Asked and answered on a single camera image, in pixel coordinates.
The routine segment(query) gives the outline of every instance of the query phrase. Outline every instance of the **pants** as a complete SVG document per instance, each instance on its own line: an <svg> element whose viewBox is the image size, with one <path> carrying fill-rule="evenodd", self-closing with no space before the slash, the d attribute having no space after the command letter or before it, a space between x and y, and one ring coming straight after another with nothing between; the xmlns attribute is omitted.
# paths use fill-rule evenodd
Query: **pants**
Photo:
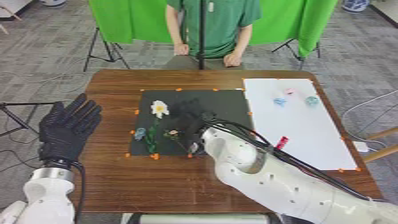
<svg viewBox="0 0 398 224"><path fill-rule="evenodd" d="M193 56L175 56L164 66L166 70L200 70L200 61ZM226 68L225 59L205 59L207 70L244 70L244 65Z"/></svg>

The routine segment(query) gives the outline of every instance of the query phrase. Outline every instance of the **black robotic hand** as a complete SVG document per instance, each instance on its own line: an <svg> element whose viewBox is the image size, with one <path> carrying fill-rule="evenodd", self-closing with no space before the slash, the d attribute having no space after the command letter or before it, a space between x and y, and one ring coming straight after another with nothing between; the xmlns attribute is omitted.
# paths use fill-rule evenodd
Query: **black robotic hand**
<svg viewBox="0 0 398 224"><path fill-rule="evenodd" d="M88 138L102 122L102 107L81 94L70 106L54 104L52 111L40 123L40 140L45 143L41 160L79 161Z"/></svg>

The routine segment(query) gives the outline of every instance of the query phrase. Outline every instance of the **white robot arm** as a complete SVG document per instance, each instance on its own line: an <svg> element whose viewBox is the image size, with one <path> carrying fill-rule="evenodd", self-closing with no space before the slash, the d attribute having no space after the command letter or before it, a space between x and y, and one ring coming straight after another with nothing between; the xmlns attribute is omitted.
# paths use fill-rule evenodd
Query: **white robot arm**
<svg viewBox="0 0 398 224"><path fill-rule="evenodd" d="M24 187L29 204L22 201L11 204L0 223L73 224L75 208L68 199L73 189L73 172L56 167L38 169Z"/></svg>
<svg viewBox="0 0 398 224"><path fill-rule="evenodd" d="M398 223L398 206L352 196L228 132L207 129L203 141L223 183L276 213L315 224Z"/></svg>

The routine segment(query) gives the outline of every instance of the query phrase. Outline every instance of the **light stand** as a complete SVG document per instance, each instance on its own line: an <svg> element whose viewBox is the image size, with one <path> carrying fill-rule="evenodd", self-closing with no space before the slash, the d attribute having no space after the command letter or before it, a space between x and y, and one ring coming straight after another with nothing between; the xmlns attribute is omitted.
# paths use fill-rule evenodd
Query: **light stand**
<svg viewBox="0 0 398 224"><path fill-rule="evenodd" d="M120 50L123 50L123 48L118 43L107 43L107 41L104 40L104 46L105 46L105 50L107 50L107 54L109 54L109 59L93 55L98 35L100 35L100 28L97 27L97 33L95 33L95 37L93 37L93 41L91 41L91 49L89 49L89 54L88 54L86 64L84 64L84 72L88 71L91 58L102 59L104 61L107 61L111 63L114 63L118 60L121 60L127 68L130 69L129 63L125 61L125 58L123 58L121 52L120 52Z"/></svg>
<svg viewBox="0 0 398 224"><path fill-rule="evenodd" d="M301 61L301 67L299 67L299 70L303 70L304 62L306 62L306 58L301 57L301 56L297 55L297 53L296 53L296 51L294 51L294 49L292 49L292 47L290 47L290 43L292 43L294 40L296 40L296 39L290 39L290 40L285 42L285 44L276 48L276 50L272 51L272 53L276 53L283 47L288 47L288 49L290 49L290 51L292 51L292 54L294 54L294 56L296 56L296 59ZM317 51L317 53L319 53L319 58L320 58L320 42L317 43L315 51Z"/></svg>

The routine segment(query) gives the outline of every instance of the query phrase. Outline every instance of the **white sheet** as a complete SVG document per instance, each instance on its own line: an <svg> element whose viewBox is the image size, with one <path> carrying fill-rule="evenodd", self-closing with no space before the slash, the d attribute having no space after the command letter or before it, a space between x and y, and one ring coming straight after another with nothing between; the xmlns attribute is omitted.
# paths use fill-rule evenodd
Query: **white sheet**
<svg viewBox="0 0 398 224"><path fill-rule="evenodd" d="M285 94L288 88L296 89L292 96ZM255 129L274 145L283 136L290 138L283 150L319 169L354 170L358 165L326 105L320 100L310 107L310 96L317 96L317 90L308 79L246 79ZM285 107L274 104L278 97L288 100Z"/></svg>

